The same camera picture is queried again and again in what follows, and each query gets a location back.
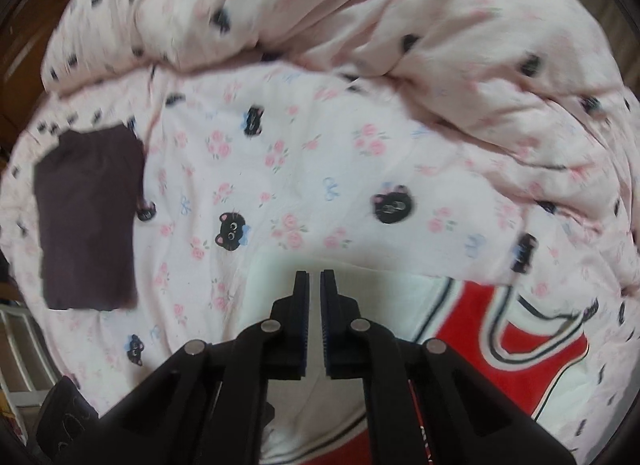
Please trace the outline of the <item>dark wooden headboard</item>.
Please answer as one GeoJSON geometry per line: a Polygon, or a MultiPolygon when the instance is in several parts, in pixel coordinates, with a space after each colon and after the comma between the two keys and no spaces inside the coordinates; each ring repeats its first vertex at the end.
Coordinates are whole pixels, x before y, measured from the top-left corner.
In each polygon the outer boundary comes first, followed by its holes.
{"type": "Polygon", "coordinates": [[[1,0],[1,147],[10,151],[37,107],[40,66],[70,0],[1,0]]]}

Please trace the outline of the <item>red white basketball jersey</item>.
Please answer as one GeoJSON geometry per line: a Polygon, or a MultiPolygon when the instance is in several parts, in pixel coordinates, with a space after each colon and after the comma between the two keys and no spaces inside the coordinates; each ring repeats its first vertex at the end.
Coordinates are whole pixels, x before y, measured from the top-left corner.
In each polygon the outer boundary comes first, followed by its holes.
{"type": "Polygon", "coordinates": [[[445,341],[533,417],[544,411],[567,369],[588,352],[581,315],[549,315],[508,286],[262,251],[248,272],[242,327],[265,318],[278,298],[292,292],[297,272],[309,274],[311,287],[306,375],[268,387],[267,400],[276,414],[262,436],[264,464],[355,464],[366,457],[357,448],[366,429],[361,381],[332,381],[324,370],[319,321],[323,270],[334,272],[340,294],[356,299],[365,318],[405,341],[445,341]]]}

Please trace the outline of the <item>folded dark purple garment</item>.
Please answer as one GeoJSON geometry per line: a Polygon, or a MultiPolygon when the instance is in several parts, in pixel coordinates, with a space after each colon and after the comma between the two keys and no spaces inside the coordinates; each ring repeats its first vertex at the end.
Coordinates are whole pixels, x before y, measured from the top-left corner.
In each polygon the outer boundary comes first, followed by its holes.
{"type": "Polygon", "coordinates": [[[144,155],[127,127],[61,134],[35,165],[43,298],[52,310],[134,300],[134,216],[144,155]]]}

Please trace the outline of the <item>pink cat print duvet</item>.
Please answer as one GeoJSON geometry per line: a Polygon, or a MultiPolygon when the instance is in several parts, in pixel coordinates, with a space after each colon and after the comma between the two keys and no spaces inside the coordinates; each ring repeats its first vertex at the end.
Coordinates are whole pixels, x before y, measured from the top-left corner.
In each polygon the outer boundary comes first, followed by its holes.
{"type": "Polygon", "coordinates": [[[579,0],[70,0],[1,179],[1,248],[106,415],[240,325],[265,251],[508,286],[584,320],[536,421],[578,463],[639,387],[639,102],[579,0]],[[134,300],[43,298],[35,165],[68,130],[143,146],[134,300]]]}

